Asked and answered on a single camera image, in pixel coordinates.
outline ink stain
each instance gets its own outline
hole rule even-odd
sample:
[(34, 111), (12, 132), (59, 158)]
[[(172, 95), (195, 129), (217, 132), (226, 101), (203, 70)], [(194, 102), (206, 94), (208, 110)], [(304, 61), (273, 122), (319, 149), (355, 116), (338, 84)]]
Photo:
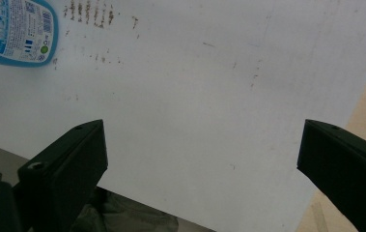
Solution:
[(111, 22), (113, 21), (114, 15), (113, 15), (113, 10), (110, 10), (110, 12), (108, 13), (108, 24), (111, 25)]
[(99, 1), (96, 3), (96, 6), (95, 6), (95, 15), (94, 15), (95, 26), (98, 26), (98, 24), (96, 23), (96, 20), (98, 20), (98, 16), (99, 16)]
[(77, 6), (77, 12), (79, 14), (78, 22), (82, 22), (82, 19), (81, 19), (82, 10), (83, 10), (83, 5), (81, 3), (79, 3), (79, 5)]
[(86, 2), (86, 24), (89, 24), (89, 17), (90, 17), (90, 0)]
[(70, 1), (70, 11), (71, 11), (71, 20), (74, 20), (74, 11), (75, 11), (76, 7), (74, 5), (74, 0)]
[(63, 17), (66, 17), (67, 15), (68, 15), (68, 6), (65, 6), (65, 9), (63, 10), (63, 13), (64, 13), (64, 15), (63, 15)]
[(138, 23), (138, 18), (136, 16), (133, 16), (132, 19), (134, 19), (134, 25), (132, 26), (132, 29), (135, 29)]
[(210, 44), (210, 43), (205, 43), (205, 42), (203, 42), (203, 45), (208, 45), (208, 46), (215, 47), (214, 45), (212, 45), (212, 44)]
[(100, 22), (100, 26), (99, 28), (104, 28), (103, 23), (104, 23), (104, 15), (105, 15), (105, 9), (103, 9), (102, 15), (101, 15), (101, 22)]

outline white surface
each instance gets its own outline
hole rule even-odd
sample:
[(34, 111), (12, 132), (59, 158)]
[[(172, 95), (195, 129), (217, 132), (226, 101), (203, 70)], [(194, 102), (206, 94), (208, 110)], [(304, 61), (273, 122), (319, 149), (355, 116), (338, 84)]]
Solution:
[(102, 118), (102, 187), (216, 231), (295, 231), (313, 188), (303, 120), (347, 123), (366, 1), (92, 0), (89, 24), (73, 4), (52, 1), (52, 64), (0, 66), (0, 147), (31, 158)]
[(207, 229), (200, 225), (194, 224), (187, 220), (179, 218), (179, 231), (178, 232), (213, 232), (213, 230)]

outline wooden surface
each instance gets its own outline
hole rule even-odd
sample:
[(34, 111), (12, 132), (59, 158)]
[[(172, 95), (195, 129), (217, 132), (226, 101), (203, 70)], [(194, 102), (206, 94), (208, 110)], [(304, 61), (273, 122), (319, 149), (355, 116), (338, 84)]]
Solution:
[[(348, 131), (366, 139), (366, 88), (346, 128)], [(297, 229), (297, 232), (305, 231), (351, 232), (357, 230), (329, 199), (317, 190)]]

